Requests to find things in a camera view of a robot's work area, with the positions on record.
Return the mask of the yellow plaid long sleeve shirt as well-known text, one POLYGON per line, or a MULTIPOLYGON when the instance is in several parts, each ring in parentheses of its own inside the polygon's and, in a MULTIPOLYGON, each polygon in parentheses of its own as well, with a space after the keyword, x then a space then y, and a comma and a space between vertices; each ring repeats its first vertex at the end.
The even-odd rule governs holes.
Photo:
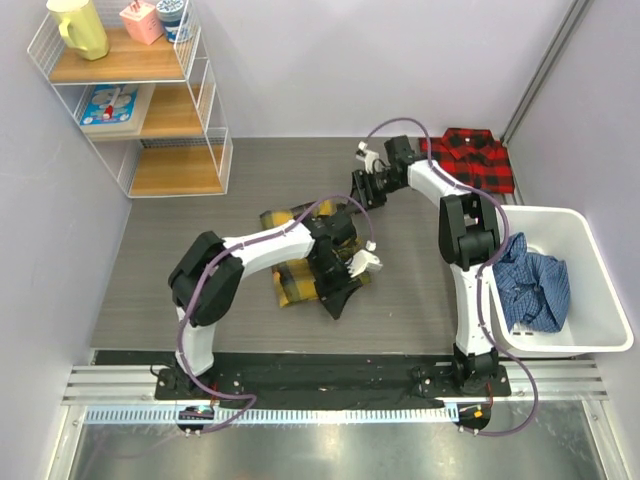
MULTIPOLYGON (((267 210, 260 214, 259 220, 263 230, 281 226, 294 217, 302 214, 311 205, 311 202, 301 204, 285 210, 267 210)), ((347 204, 337 200, 326 200, 316 207, 313 217, 330 216, 340 210, 344 210, 347 204)), ((350 255, 356 253, 363 245, 361 237, 351 235, 338 249, 341 260, 346 261, 350 255)), ((314 285, 314 276, 306 259, 281 262, 272 267, 274 288, 280 308, 296 303, 316 301, 318 295, 314 285)), ((362 273, 357 277, 357 284, 364 286, 373 281, 370 273, 362 273)))

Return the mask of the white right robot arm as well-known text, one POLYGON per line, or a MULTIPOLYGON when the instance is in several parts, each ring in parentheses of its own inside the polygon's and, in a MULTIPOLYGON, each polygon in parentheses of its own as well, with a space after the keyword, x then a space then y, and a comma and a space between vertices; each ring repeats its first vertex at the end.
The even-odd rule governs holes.
POLYGON ((352 196, 368 209, 383 206, 389 194, 410 188, 438 208, 438 247, 454 279, 457 332, 451 380, 472 395, 498 376, 499 353, 491 333, 490 280, 487 265, 501 246, 498 211, 486 194, 456 180, 439 164, 422 158, 406 136, 384 143, 387 160, 362 141, 352 173, 352 196))

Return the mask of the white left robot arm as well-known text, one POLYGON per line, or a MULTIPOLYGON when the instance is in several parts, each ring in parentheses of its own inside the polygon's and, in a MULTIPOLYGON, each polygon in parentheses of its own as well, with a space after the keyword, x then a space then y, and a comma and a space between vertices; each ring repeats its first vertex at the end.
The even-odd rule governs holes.
POLYGON ((169 276, 172 300, 180 312, 176 359, 179 388, 190 398, 205 397, 213 385, 216 323, 229 311, 241 282, 277 264, 304 260, 311 286, 337 320, 361 282, 349 266, 357 230, 349 215, 308 216, 242 237, 200 234, 169 276))

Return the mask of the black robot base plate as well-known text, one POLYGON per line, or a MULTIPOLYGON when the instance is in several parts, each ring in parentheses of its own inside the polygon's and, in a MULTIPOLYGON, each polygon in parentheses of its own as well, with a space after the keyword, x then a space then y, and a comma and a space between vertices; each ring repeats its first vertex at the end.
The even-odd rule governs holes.
POLYGON ((400 410, 439 399, 508 397, 506 368, 479 391, 452 384, 451 356, 218 353, 199 380, 231 395, 253 394, 256 409, 400 410))

